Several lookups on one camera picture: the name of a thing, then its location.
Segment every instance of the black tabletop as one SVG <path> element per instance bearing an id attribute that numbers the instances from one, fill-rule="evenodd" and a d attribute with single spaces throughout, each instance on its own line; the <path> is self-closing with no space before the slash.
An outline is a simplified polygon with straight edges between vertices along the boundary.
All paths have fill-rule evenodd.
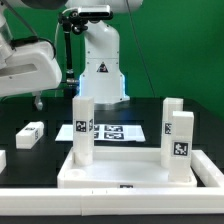
<path id="1" fill-rule="evenodd" d="M 0 103 L 0 150 L 6 150 L 7 161 L 6 168 L 0 174 L 1 188 L 57 187 L 57 174 L 72 142 L 56 142 L 55 138 L 62 124 L 72 124 L 72 100 L 43 98 L 42 101 L 42 111 L 35 109 L 32 98 L 6 98 Z M 117 109 L 95 111 L 95 124 L 138 124 L 142 126 L 146 137 L 145 142 L 96 141 L 95 144 L 160 147 L 162 103 L 162 98 L 132 98 L 128 105 Z M 193 149 L 202 149 L 222 170 L 224 122 L 193 100 L 184 99 L 184 110 L 192 111 L 195 117 Z M 31 150 L 16 149 L 16 133 L 33 121 L 44 123 L 44 136 Z M 146 215 L 0 217 L 0 223 L 210 223 L 211 217 L 217 220 L 216 223 L 224 220 L 222 215 Z"/>

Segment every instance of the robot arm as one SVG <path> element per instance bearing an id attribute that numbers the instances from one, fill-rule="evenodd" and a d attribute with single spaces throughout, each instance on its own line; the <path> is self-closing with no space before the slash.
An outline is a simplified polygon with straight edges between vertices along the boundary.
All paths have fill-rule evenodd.
<path id="1" fill-rule="evenodd" d="M 6 7 L 56 9 L 66 0 L 1 0 Z M 46 41 L 33 38 L 23 45 L 12 46 L 12 35 L 3 13 L 0 13 L 0 97 L 56 88 L 61 71 L 54 50 Z"/>
<path id="2" fill-rule="evenodd" d="M 79 78 L 79 95 L 94 97 L 95 108 L 110 109 L 117 103 L 129 100 L 129 96 L 125 94 L 125 77 L 119 68 L 120 37 L 113 27 L 102 21 L 106 20 L 104 15 L 108 14 L 110 19 L 109 11 L 133 11 L 142 2 L 143 0 L 69 0 L 66 4 L 71 10 L 74 8 L 68 17 L 72 23 L 71 30 L 75 34 L 84 32 L 85 35 L 86 67 Z"/>
<path id="3" fill-rule="evenodd" d="M 12 7 L 30 7 L 34 9 L 58 9 L 64 6 L 67 0 L 7 0 Z"/>

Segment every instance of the green screen wall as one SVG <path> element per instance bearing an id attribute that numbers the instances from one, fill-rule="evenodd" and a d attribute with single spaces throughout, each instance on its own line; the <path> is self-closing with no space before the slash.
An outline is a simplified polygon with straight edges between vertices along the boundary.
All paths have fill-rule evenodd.
<path id="1" fill-rule="evenodd" d="M 19 9 L 41 37 L 54 40 L 59 11 Z M 15 38 L 30 35 L 9 12 Z M 145 0 L 132 14 L 156 97 L 194 99 L 224 119 L 224 1 Z M 153 97 L 128 14 L 109 22 L 120 33 L 120 69 L 127 94 Z M 63 33 L 58 62 L 65 71 Z M 76 77 L 84 69 L 83 36 L 72 36 Z"/>

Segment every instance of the white pillar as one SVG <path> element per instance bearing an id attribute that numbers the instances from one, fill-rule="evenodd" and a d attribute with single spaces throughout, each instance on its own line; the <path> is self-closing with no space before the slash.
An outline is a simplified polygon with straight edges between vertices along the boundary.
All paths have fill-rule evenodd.
<path id="1" fill-rule="evenodd" d="M 73 158 L 77 165 L 93 162 L 94 100 L 92 97 L 73 98 Z"/>
<path id="2" fill-rule="evenodd" d="M 183 99 L 166 98 L 163 101 L 161 166 L 164 168 L 169 167 L 173 111 L 182 111 L 182 110 L 183 110 Z"/>
<path id="3" fill-rule="evenodd" d="M 173 112 L 169 181 L 190 181 L 193 126 L 192 112 Z"/>

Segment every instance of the white platform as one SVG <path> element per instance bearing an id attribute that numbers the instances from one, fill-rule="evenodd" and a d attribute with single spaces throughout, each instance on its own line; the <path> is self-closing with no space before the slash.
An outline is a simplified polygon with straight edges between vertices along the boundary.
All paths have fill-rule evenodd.
<path id="1" fill-rule="evenodd" d="M 147 161 L 146 150 L 139 155 L 133 148 L 133 155 Z M 152 149 L 152 158 L 157 158 L 158 151 Z M 99 159 L 114 160 L 116 154 L 121 160 L 130 159 L 125 152 L 114 150 L 96 154 Z M 192 151 L 192 168 L 206 187 L 0 189 L 0 215 L 224 213 L 223 174 L 201 150 Z"/>
<path id="2" fill-rule="evenodd" d="M 58 175 L 59 188 L 151 188 L 196 187 L 191 172 L 189 182 L 171 182 L 169 170 L 160 165 L 160 149 L 94 147 L 93 164 L 78 166 L 72 149 Z"/>

